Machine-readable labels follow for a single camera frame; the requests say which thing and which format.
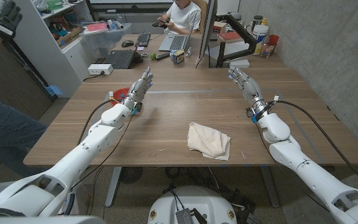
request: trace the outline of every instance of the towel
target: towel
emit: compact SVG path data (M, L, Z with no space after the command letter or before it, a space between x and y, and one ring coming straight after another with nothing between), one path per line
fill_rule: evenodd
M206 158L228 161L230 137L213 128L192 122L189 124L187 147L202 152Z

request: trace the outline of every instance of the robotic arm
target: robotic arm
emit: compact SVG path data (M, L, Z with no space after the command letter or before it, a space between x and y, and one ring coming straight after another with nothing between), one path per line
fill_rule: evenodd
M26 217L55 216L72 187L92 160L114 145L124 129L124 121L135 110L152 86L148 67L129 89L126 98L101 115L88 136L52 168L14 182L0 193L0 214Z
M272 157L294 171L338 223L358 223L358 189L343 184L302 152L288 125L277 114L270 113L272 106L264 101L255 80L238 68L230 68L229 78L252 103L252 107L247 108L247 116L264 129L263 136L270 143Z

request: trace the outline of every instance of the smartphone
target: smartphone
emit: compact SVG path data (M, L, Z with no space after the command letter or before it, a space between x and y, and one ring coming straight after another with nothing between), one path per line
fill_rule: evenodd
M162 19L159 18L159 21L163 22L163 23L168 23L167 21L163 21Z

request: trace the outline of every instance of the glove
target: glove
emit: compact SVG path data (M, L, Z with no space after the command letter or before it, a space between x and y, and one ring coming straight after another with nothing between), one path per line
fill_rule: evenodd
M19 14L20 7L16 3L0 0L0 37L2 39L12 39L16 35L16 27L22 20L23 15Z

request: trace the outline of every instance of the table leg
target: table leg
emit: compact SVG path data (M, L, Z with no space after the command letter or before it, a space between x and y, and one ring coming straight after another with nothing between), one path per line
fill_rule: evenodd
M104 203L104 205L106 207L111 207L112 203L114 201L114 196L116 195L117 185L118 185L118 181L119 181L119 175L121 173L121 168L122 167L115 167L112 170L109 190L107 192L106 201Z
M272 205L273 208L278 208L280 206L280 202L278 201L277 192L274 186L270 167L259 167L259 169L266 185L267 194L268 197L270 198L270 204Z

